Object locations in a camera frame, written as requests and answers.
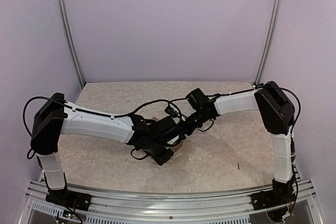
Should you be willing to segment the brown cardboard paper box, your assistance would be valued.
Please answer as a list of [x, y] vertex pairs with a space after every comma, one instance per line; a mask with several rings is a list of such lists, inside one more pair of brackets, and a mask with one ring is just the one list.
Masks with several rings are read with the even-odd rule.
[[156, 140], [161, 141], [166, 148], [176, 153], [182, 146], [185, 136], [180, 131], [178, 124], [171, 116], [166, 116], [163, 119], [153, 117], [154, 132]]

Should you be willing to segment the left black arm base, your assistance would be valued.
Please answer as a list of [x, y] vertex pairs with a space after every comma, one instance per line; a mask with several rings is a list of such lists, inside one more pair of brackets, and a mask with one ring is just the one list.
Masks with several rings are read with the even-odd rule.
[[46, 196], [47, 202], [82, 211], [88, 211], [91, 199], [90, 194], [71, 191], [67, 188], [49, 190]]

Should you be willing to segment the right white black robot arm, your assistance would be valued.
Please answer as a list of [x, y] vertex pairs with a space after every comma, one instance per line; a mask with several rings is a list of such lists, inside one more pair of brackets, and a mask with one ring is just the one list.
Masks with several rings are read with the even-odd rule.
[[268, 199], [273, 205], [279, 205], [293, 196], [295, 183], [295, 107], [286, 92], [286, 89], [279, 87], [274, 81], [230, 94], [205, 95], [200, 89], [195, 89], [186, 96], [194, 113], [177, 125], [181, 134], [190, 136], [205, 122], [219, 116], [258, 111], [274, 147], [275, 174]]

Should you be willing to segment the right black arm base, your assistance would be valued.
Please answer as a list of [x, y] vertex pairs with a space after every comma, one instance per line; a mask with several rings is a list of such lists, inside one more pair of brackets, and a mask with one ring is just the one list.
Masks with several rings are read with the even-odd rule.
[[293, 202], [295, 197], [296, 194], [293, 189], [289, 190], [287, 194], [283, 194], [279, 190], [271, 189], [252, 194], [251, 201], [253, 209], [256, 211]]

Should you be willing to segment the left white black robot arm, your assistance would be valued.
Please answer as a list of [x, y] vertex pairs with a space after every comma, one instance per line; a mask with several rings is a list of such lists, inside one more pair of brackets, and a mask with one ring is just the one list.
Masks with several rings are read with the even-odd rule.
[[45, 175], [46, 184], [53, 197], [66, 206], [73, 201], [73, 193], [67, 189], [58, 150], [60, 135], [77, 134], [107, 138], [132, 145], [136, 151], [143, 150], [163, 165], [173, 155], [172, 148], [181, 138], [175, 129], [175, 121], [169, 120], [160, 128], [155, 120], [148, 120], [134, 112], [121, 115], [89, 110], [64, 99], [55, 93], [44, 98], [46, 103], [35, 114], [31, 130], [30, 146], [37, 154]]

